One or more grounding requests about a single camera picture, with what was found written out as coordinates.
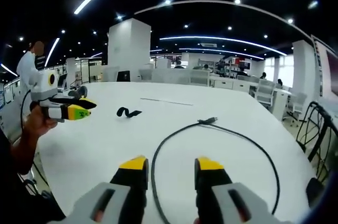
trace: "white shirt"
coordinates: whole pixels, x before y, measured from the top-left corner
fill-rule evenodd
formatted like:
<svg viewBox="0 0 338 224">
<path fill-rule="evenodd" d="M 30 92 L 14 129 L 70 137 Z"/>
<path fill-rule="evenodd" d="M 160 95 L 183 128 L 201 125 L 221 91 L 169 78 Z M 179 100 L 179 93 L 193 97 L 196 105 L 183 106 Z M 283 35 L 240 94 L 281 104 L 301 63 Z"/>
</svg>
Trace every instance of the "white shirt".
<svg viewBox="0 0 338 224">
<path fill-rule="evenodd" d="M 33 72 L 37 72 L 35 55 L 28 51 L 23 55 L 16 68 L 16 73 L 20 76 L 21 95 L 25 95 L 31 89 L 29 81 Z"/>
</svg>

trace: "ceiling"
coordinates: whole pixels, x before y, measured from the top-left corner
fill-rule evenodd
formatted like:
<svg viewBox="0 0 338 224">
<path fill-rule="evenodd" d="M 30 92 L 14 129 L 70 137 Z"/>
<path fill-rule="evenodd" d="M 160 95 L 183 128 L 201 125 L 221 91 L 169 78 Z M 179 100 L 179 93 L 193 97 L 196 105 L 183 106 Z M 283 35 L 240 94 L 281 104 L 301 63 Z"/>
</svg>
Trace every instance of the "ceiling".
<svg viewBox="0 0 338 224">
<path fill-rule="evenodd" d="M 161 5 L 165 0 L 92 0 L 78 15 L 74 15 L 73 12 L 83 0 L 2 1 L 5 7 L 1 18 L 4 31 L 0 34 L 0 62 L 12 71 L 15 71 L 29 42 L 34 40 L 45 43 L 47 57 L 55 39 L 60 38 L 48 66 L 63 64 L 70 57 L 89 57 L 99 52 L 103 52 L 103 56 L 107 55 L 107 32 L 110 26 L 120 22 L 118 15 L 123 16 L 123 20 L 134 17 L 149 24 L 152 27 L 151 49 L 162 49 L 159 54 L 182 52 L 179 48 L 201 48 L 199 43 L 203 42 L 217 44 L 218 50 L 262 58 L 278 56 L 275 52 L 238 42 L 159 40 L 168 36 L 219 36 L 261 44 L 286 54 L 292 53 L 292 42 L 301 39 L 310 42 L 290 24 L 252 9 L 227 4 L 169 5 L 134 15 L 140 10 Z M 314 34 L 330 44 L 330 40 L 337 36 L 333 5 L 329 0 L 317 0 L 318 6 L 309 10 L 311 1 L 313 0 L 241 0 L 241 3 L 269 11 L 284 19 L 293 18 L 294 24 L 304 32 Z M 0 79 L 11 80 L 13 77 L 10 73 L 0 73 Z"/>
</svg>

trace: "office desk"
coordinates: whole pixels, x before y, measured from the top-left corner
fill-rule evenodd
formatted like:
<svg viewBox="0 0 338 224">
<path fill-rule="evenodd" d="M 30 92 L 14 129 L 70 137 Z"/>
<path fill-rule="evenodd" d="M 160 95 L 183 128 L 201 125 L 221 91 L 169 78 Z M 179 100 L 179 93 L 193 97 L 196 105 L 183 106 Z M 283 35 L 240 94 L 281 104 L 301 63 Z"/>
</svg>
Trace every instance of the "office desk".
<svg viewBox="0 0 338 224">
<path fill-rule="evenodd" d="M 122 162 L 143 154 L 151 163 L 166 136 L 213 116 L 218 117 L 217 125 L 249 136 L 270 154 L 280 177 L 277 218 L 295 221 L 308 210 L 305 189 L 315 176 L 311 165 L 292 135 L 248 94 L 142 82 L 91 83 L 87 87 L 88 98 L 98 105 L 91 116 L 59 124 L 39 140 L 47 181 L 66 215 L 83 194 L 110 181 Z M 131 119 L 117 117 L 120 107 L 142 113 Z M 272 210 L 276 179 L 263 153 L 238 136 L 196 127 L 173 137 L 157 158 L 159 200 L 171 223 L 192 223 L 198 215 L 194 159 L 201 155 L 224 165 L 234 182 L 248 186 Z M 162 223 L 150 181 L 143 223 Z"/>
<path fill-rule="evenodd" d="M 230 79 L 230 78 L 217 77 L 217 76 L 210 76 L 209 79 L 212 82 L 210 84 L 211 86 L 215 86 L 215 82 L 217 81 L 217 82 L 222 83 L 221 87 L 226 88 L 226 89 L 232 89 L 232 90 L 238 90 L 236 86 L 251 86 L 251 87 L 258 86 L 257 82 L 246 81 L 246 80 Z M 271 113 L 279 121 L 283 119 L 283 114 L 285 111 L 285 107 L 287 105 L 287 97 L 290 95 L 292 95 L 292 93 L 284 89 L 275 88 L 274 90 L 274 99 L 273 99 L 273 106 L 271 108 Z"/>
</svg>

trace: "person's hand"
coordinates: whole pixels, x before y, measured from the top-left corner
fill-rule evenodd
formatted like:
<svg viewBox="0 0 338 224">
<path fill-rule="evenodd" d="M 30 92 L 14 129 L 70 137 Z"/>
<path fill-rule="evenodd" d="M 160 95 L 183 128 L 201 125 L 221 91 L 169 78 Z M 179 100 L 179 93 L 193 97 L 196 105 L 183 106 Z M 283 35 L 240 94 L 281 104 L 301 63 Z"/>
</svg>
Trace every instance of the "person's hand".
<svg viewBox="0 0 338 224">
<path fill-rule="evenodd" d="M 28 120 L 24 125 L 24 130 L 29 133 L 32 137 L 41 137 L 46 134 L 50 129 L 55 128 L 58 124 L 54 119 L 45 119 L 41 107 L 39 105 L 35 106 Z"/>
</svg>

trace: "person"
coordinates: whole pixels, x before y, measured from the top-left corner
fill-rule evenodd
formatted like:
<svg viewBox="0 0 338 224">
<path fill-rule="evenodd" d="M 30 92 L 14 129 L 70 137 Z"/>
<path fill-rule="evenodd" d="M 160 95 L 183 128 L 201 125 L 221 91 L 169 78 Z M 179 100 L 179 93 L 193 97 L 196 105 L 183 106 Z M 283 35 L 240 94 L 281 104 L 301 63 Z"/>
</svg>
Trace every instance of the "person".
<svg viewBox="0 0 338 224">
<path fill-rule="evenodd" d="M 240 68 L 240 71 L 237 72 L 237 76 L 241 75 L 241 76 L 248 76 L 248 74 L 246 72 L 244 72 L 244 68 Z"/>
<path fill-rule="evenodd" d="M 281 79 L 278 79 L 278 80 L 277 80 L 277 83 L 280 84 L 281 87 L 283 86 L 283 82 L 282 82 Z"/>
<path fill-rule="evenodd" d="M 26 101 L 22 104 L 24 96 L 27 94 L 29 90 L 31 90 L 30 86 L 30 77 L 33 73 L 37 72 L 35 67 L 35 56 L 42 56 L 44 53 L 44 44 L 41 41 L 37 41 L 35 43 L 30 43 L 29 50 L 22 56 L 19 61 L 16 73 L 20 76 L 20 93 L 21 98 L 19 100 L 19 104 L 23 105 L 23 115 L 27 116 L 30 112 L 29 105 L 31 103 L 30 95 L 27 96 Z"/>
<path fill-rule="evenodd" d="M 174 69 L 184 69 L 184 67 L 181 66 L 181 61 L 180 60 L 177 60 L 176 66 L 174 67 Z"/>
<path fill-rule="evenodd" d="M 45 224 L 65 218 L 54 200 L 42 195 L 31 195 L 21 182 L 19 174 L 27 174 L 33 164 L 39 138 L 55 128 L 57 122 L 46 119 L 40 106 L 35 106 L 29 115 L 18 144 L 11 145 L 0 130 L 0 173 L 3 193 L 0 197 L 0 222 Z"/>
<path fill-rule="evenodd" d="M 265 80 L 265 78 L 266 78 L 266 73 L 263 72 L 263 73 L 262 73 L 262 76 L 260 77 L 260 79 L 264 79 L 264 80 Z"/>
</svg>

